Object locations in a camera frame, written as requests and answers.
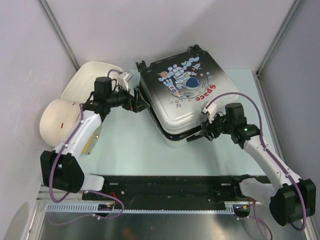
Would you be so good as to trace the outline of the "black white space suitcase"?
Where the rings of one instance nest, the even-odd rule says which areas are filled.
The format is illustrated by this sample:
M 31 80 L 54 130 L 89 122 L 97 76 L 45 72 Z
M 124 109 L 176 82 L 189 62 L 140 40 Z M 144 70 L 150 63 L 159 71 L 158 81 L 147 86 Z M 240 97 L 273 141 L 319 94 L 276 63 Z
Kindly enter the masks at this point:
M 203 107 L 206 101 L 228 93 L 216 100 L 219 111 L 238 99 L 237 87 L 212 56 L 199 45 L 150 65 L 137 63 L 140 91 L 149 103 L 148 109 L 162 137 L 170 147 L 180 147 L 186 138 L 199 131 L 188 121 L 188 109 Z

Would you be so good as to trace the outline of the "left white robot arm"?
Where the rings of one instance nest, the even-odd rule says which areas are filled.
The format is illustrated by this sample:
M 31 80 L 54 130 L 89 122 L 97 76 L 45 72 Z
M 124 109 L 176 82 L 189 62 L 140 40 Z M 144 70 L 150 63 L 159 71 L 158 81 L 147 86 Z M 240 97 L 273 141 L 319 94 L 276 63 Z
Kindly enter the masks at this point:
M 103 176 L 83 172 L 78 162 L 83 148 L 112 108 L 122 107 L 139 113 L 150 107 L 143 99 L 138 85 L 130 92 L 120 84 L 112 87 L 113 81 L 107 76 L 96 78 L 94 90 L 86 102 L 80 105 L 80 116 L 65 139 L 52 151 L 45 150 L 41 154 L 42 179 L 46 187 L 67 193 L 93 191 L 100 200 L 110 196 L 111 188 L 104 184 Z

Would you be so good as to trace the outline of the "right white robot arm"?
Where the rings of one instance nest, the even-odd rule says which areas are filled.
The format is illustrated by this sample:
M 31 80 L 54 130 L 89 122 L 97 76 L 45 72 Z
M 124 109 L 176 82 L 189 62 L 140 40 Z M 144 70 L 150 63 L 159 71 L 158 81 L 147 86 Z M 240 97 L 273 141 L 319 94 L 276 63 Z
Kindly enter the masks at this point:
M 306 220 L 316 212 L 316 185 L 311 179 L 302 179 L 269 147 L 262 127 L 249 124 L 241 103 L 229 103 L 219 113 L 218 106 L 206 102 L 188 109 L 187 119 L 198 127 L 199 135 L 212 141 L 220 135 L 229 135 L 234 144 L 250 155 L 267 176 L 270 186 L 250 175 L 233 179 L 231 196 L 242 201 L 245 197 L 267 205 L 274 220 L 281 226 Z

